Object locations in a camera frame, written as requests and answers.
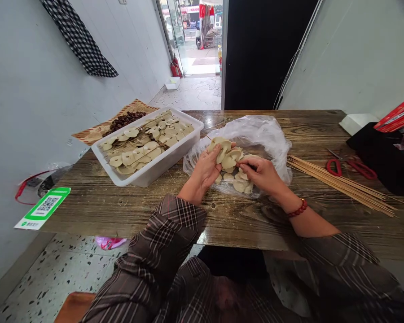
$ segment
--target person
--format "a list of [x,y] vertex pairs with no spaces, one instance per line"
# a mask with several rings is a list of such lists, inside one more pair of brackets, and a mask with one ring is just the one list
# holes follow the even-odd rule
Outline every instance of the person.
[[181,265],[203,231],[207,212],[200,205],[221,171],[215,164],[219,152],[220,145],[203,152],[180,193],[167,194],[159,203],[82,322],[404,322],[404,291],[395,277],[357,235],[339,231],[304,208],[305,202],[262,158],[238,165],[287,214],[298,214],[289,220],[300,237],[299,253],[318,281],[314,315],[303,318],[282,305],[257,257],[247,267],[258,273],[248,277],[240,275],[248,271],[244,266],[235,266],[235,278],[211,269],[222,261],[219,254],[214,261],[203,254],[210,246]]
[[198,45],[198,42],[202,45],[201,30],[199,29],[199,26],[196,27],[196,46]]

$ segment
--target plaid shirt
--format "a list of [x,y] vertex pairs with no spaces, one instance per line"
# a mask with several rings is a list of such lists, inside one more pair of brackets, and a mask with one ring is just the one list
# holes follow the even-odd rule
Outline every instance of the plaid shirt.
[[[285,308],[269,281],[241,286],[244,308],[235,320],[222,319],[214,296],[220,277],[212,276],[198,257],[181,266],[202,232],[205,217],[206,211],[166,195],[146,228],[130,241],[128,253],[117,260],[112,277],[82,322],[314,321]],[[319,319],[404,322],[404,292],[398,281],[355,235],[301,242],[300,254],[318,281]]]

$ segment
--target red bead bracelet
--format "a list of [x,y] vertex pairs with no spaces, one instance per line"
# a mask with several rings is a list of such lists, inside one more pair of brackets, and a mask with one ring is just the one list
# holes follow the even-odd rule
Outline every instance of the red bead bracelet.
[[307,209],[307,201],[305,199],[301,199],[302,200],[302,205],[299,209],[297,209],[296,211],[289,213],[287,216],[289,218],[293,218],[295,216],[300,215],[303,211],[305,211]]

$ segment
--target pink bag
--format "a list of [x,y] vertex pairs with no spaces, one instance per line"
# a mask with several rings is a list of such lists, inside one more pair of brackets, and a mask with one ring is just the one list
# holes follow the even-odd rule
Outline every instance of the pink bag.
[[125,243],[127,239],[125,238],[108,238],[108,237],[96,237],[97,244],[103,250],[111,250],[121,246]]

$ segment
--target plastic bag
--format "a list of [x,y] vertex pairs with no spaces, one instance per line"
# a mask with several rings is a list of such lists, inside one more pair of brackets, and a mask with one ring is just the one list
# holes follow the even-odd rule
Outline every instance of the plastic bag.
[[111,250],[121,246],[127,241],[126,238],[109,238],[109,237],[96,237],[96,243],[103,250]]
[[[224,137],[230,141],[236,141],[237,147],[243,148],[244,155],[259,155],[270,160],[286,185],[289,186],[292,182],[292,170],[286,165],[287,153],[292,147],[292,143],[284,137],[283,130],[281,130],[274,117],[264,115],[244,116],[228,122],[221,129],[211,131],[208,137],[211,139]],[[183,170],[188,175],[193,173],[199,156],[211,143],[208,137],[202,138],[184,156]],[[252,199],[262,196],[262,192],[256,186],[253,187],[250,194],[240,193],[233,188],[232,181],[222,180],[220,184],[212,184],[211,188],[225,194]]]

